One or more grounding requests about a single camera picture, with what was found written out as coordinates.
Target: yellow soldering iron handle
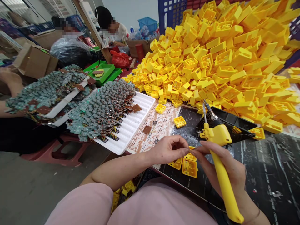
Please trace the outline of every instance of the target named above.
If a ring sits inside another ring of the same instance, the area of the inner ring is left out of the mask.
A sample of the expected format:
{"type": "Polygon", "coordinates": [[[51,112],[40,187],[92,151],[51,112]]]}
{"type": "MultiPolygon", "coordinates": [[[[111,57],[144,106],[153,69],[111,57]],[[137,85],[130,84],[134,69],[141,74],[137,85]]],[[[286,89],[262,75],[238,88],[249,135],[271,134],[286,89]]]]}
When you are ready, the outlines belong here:
{"type": "Polygon", "coordinates": [[[214,153],[212,150],[210,150],[210,153],[212,154],[212,159],[215,164],[228,218],[233,222],[243,223],[244,217],[241,215],[238,209],[238,205],[235,200],[235,196],[225,166],[216,153],[214,153]]]}
{"type": "MultiPolygon", "coordinates": [[[[210,142],[217,143],[220,146],[230,144],[232,142],[230,134],[224,124],[209,128],[208,123],[205,123],[202,137],[206,138],[210,142]]],[[[228,218],[233,222],[242,224],[244,222],[244,217],[240,214],[238,209],[226,168],[216,153],[212,150],[210,150],[210,153],[215,164],[228,218]]]]}

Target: black hair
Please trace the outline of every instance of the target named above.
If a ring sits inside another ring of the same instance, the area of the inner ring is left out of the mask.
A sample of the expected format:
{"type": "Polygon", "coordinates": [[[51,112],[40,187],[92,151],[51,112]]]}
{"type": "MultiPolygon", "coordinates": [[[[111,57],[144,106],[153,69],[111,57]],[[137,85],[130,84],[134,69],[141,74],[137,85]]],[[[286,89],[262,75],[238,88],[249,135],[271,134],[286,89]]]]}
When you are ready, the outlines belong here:
{"type": "Polygon", "coordinates": [[[110,11],[105,8],[104,6],[98,6],[95,9],[95,15],[96,15],[96,10],[98,14],[98,23],[100,28],[102,29],[108,29],[108,27],[112,24],[113,22],[113,17],[110,13],[110,11]]]}

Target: pink sleeve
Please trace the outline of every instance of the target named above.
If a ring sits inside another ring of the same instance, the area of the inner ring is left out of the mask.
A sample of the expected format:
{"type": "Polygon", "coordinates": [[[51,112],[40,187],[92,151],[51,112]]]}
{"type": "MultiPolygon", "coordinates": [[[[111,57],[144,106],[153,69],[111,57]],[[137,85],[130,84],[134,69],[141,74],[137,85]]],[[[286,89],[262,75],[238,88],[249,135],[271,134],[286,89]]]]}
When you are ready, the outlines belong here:
{"type": "Polygon", "coordinates": [[[45,225],[105,225],[113,203],[113,191],[101,183],[80,186],[55,207],[45,225]]]}

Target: hand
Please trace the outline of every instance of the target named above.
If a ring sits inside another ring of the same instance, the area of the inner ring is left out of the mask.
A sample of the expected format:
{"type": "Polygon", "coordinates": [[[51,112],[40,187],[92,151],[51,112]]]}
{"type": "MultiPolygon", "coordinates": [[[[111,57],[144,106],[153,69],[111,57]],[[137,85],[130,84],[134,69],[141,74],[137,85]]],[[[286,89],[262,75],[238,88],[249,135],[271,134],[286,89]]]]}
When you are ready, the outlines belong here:
{"type": "Polygon", "coordinates": [[[239,200],[243,201],[244,195],[246,193],[245,166],[239,161],[235,160],[227,149],[217,145],[216,143],[207,141],[200,141],[200,143],[202,144],[202,146],[193,149],[191,153],[199,160],[213,188],[222,197],[215,166],[212,165],[207,160],[207,158],[205,158],[206,154],[210,154],[210,149],[220,157],[222,163],[224,164],[237,202],[239,200]]]}
{"type": "Polygon", "coordinates": [[[146,152],[152,165],[170,163],[188,153],[188,143],[180,135],[164,136],[157,145],[146,152]]]}
{"type": "Polygon", "coordinates": [[[123,44],[121,42],[117,42],[117,41],[114,41],[113,45],[115,45],[115,46],[122,46],[122,47],[126,46],[125,44],[123,44]]]}

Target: red stool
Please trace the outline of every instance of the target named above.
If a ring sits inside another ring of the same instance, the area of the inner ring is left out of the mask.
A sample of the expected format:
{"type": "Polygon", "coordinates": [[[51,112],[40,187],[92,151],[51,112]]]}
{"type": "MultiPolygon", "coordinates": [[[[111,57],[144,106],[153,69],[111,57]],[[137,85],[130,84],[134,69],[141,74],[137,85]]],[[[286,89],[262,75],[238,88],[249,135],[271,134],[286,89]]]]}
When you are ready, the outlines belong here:
{"type": "Polygon", "coordinates": [[[53,150],[60,145],[61,143],[59,140],[54,140],[47,144],[45,147],[43,147],[40,151],[32,153],[32,154],[24,154],[21,155],[21,158],[29,160],[29,161],[39,161],[39,162],[45,162],[45,163],[55,163],[55,164],[61,164],[63,166],[72,166],[77,167],[80,166],[82,163],[78,161],[80,156],[84,153],[86,148],[92,144],[89,142],[81,142],[79,141],[79,138],[72,135],[62,134],[60,138],[64,141],[62,146],[55,152],[53,150]],[[79,151],[76,153],[76,155],[70,159],[67,160],[67,154],[62,153],[62,149],[69,143],[69,142],[79,142],[82,144],[79,151]]]}

